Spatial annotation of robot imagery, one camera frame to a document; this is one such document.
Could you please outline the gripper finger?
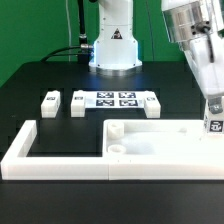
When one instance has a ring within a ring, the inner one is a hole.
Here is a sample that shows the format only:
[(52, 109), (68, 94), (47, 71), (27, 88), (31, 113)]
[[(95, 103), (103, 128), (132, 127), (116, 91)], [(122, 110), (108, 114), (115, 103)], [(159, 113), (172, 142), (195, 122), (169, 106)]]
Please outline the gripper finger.
[(217, 97), (208, 100), (208, 108), (212, 114), (219, 114), (223, 112), (222, 108), (222, 98)]

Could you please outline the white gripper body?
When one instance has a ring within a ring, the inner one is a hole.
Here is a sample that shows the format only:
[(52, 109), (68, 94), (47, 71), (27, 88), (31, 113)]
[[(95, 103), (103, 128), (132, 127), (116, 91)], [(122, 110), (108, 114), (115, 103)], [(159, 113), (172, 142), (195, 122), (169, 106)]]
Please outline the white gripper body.
[(186, 36), (182, 40), (182, 50), (194, 77), (206, 99), (224, 95), (224, 38), (217, 33), (211, 38), (214, 60), (210, 61), (207, 36)]

